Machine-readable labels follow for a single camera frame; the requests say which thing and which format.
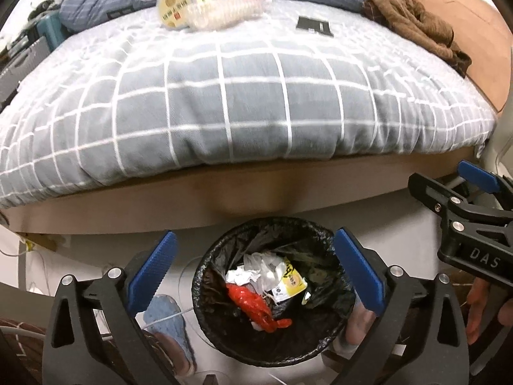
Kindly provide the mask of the teal hard suitcase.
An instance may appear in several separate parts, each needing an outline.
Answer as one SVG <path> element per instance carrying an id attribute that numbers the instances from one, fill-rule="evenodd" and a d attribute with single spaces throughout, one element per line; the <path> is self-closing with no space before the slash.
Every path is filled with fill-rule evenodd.
<path id="1" fill-rule="evenodd" d="M 45 37 L 50 52 L 62 44 L 72 33 L 61 23 L 59 11 L 47 11 L 36 22 L 39 37 Z"/>

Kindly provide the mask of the black lined trash bin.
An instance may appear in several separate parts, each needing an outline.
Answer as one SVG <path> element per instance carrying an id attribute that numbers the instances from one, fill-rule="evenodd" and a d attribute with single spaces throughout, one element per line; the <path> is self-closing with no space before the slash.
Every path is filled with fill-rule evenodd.
<path id="1" fill-rule="evenodd" d="M 295 217 L 250 220 L 223 234 L 192 278 L 200 329 L 223 354 L 277 368 L 321 353 L 356 303 L 333 232 Z"/>

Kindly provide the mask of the blue sock foot left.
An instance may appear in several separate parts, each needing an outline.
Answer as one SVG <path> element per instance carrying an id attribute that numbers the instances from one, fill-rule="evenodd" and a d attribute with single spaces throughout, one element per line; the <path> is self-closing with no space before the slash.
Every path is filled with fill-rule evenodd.
<path id="1" fill-rule="evenodd" d="M 174 373 L 191 376 L 196 371 L 193 350 L 186 333 L 183 311 L 169 295 L 155 295 L 143 313 L 143 329 L 156 339 Z"/>

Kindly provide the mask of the wooden headboard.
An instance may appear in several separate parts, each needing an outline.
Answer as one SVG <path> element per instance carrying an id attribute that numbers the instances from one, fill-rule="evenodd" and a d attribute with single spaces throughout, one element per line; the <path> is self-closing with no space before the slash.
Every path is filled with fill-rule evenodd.
<path id="1" fill-rule="evenodd" d="M 502 111 L 509 94 L 512 34 L 497 8 L 484 0 L 419 1 L 452 26 L 457 44 L 472 59 L 469 78 Z"/>

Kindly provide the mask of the grey hard suitcase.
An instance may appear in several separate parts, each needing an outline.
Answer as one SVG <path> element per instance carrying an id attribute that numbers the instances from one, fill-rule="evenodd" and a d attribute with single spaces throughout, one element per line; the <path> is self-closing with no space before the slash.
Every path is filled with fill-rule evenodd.
<path id="1" fill-rule="evenodd" d="M 15 56 L 7 66 L 1 71 L 0 90 L 1 90 L 1 110 L 7 107 L 17 89 L 28 74 L 40 65 L 47 56 L 50 55 L 49 45 L 46 37 L 40 37 L 28 48 L 22 50 Z"/>

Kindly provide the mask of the yellow white snack wrapper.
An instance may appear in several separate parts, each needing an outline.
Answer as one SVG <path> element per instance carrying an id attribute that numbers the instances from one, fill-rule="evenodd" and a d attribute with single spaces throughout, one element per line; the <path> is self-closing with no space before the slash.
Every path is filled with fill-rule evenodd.
<path id="1" fill-rule="evenodd" d="M 282 278 L 278 285 L 271 290 L 273 300 L 277 304 L 290 300 L 308 288 L 308 282 L 288 259 L 283 260 L 283 265 L 280 268 L 283 269 Z"/>

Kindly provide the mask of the brown fleece garment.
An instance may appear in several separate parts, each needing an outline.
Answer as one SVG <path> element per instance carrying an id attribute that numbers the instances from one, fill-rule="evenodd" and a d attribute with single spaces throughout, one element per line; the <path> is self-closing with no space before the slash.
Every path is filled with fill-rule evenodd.
<path id="1" fill-rule="evenodd" d="M 457 45 L 454 29 L 419 0 L 366 0 L 363 14 L 438 56 L 459 76 L 467 76 L 472 59 Z"/>

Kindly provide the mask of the black foil pouch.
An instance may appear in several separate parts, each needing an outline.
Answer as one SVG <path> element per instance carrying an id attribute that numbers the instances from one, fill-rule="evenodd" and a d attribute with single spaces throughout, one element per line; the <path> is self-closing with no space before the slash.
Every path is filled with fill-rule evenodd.
<path id="1" fill-rule="evenodd" d="M 298 17 L 296 28 L 299 30 L 306 30 L 311 33 L 333 37 L 329 22 L 324 20 L 309 17 Z"/>

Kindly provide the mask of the white tissue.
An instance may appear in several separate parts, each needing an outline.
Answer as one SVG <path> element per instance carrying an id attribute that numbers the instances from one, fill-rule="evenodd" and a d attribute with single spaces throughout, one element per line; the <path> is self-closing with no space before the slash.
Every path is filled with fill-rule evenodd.
<path id="1" fill-rule="evenodd" d="M 274 253 L 253 253 L 243 256 L 243 263 L 229 270 L 224 279 L 227 284 L 251 285 L 263 294 L 276 288 L 287 269 L 284 259 Z"/>

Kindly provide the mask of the sock foot right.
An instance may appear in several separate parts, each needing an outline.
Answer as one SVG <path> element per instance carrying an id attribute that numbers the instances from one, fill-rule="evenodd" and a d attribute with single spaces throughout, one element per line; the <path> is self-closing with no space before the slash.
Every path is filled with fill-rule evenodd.
<path id="1" fill-rule="evenodd" d="M 336 354 L 350 359 L 364 341 L 374 321 L 376 314 L 357 301 L 342 333 L 332 343 Z"/>

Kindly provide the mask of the yellow round food tub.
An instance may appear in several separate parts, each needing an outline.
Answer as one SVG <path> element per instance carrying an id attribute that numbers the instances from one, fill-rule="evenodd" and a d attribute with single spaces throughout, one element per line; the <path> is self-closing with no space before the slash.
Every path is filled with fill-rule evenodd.
<path id="1" fill-rule="evenodd" d="M 157 0 L 156 9 L 161 23 L 169 29 L 182 29 L 187 26 L 186 8 L 192 4 L 209 0 Z"/>

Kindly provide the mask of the dark clutter pile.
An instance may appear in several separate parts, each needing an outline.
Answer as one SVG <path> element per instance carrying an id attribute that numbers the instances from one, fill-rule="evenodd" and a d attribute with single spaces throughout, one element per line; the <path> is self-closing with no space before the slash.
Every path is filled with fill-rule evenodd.
<path id="1" fill-rule="evenodd" d="M 44 0 L 44 2 L 34 8 L 17 35 L 1 49 L 1 60 L 14 58 L 19 52 L 38 40 L 40 38 L 36 29 L 38 17 L 47 11 L 59 11 L 60 6 L 61 4 L 56 4 L 53 0 Z"/>

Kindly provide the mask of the grey checked bed sheet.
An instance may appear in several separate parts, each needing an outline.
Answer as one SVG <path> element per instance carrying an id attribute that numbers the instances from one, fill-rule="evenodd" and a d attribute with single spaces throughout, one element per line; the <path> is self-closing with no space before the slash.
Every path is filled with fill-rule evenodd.
<path id="1" fill-rule="evenodd" d="M 202 164 L 440 154 L 482 145 L 495 122 L 444 61 L 348 11 L 275 0 L 187 31 L 147 9 L 68 38 L 20 83 L 1 115 L 1 205 Z"/>

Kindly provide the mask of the red plastic bag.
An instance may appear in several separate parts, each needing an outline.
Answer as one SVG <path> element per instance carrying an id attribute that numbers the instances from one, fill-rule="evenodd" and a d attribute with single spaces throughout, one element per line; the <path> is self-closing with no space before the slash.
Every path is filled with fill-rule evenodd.
<path id="1" fill-rule="evenodd" d="M 266 333 L 278 329 L 287 329 L 292 325 L 291 319 L 276 320 L 264 298 L 245 286 L 227 283 L 228 296 L 249 319 Z"/>

